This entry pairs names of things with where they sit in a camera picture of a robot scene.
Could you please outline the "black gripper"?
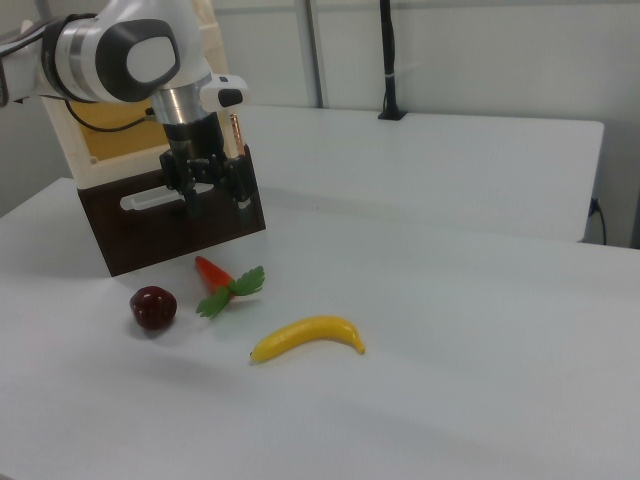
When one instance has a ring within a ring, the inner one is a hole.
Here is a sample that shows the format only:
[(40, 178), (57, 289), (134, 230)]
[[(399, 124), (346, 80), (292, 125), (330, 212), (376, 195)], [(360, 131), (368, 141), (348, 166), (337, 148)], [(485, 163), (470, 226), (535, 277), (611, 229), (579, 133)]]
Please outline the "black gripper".
[(249, 201), (249, 158), (226, 153), (217, 114), (187, 124), (166, 124), (163, 128), (169, 142), (169, 149), (160, 156), (163, 180), (169, 190), (184, 197), (191, 216), (201, 214), (195, 188), (198, 183), (222, 188), (238, 205)]

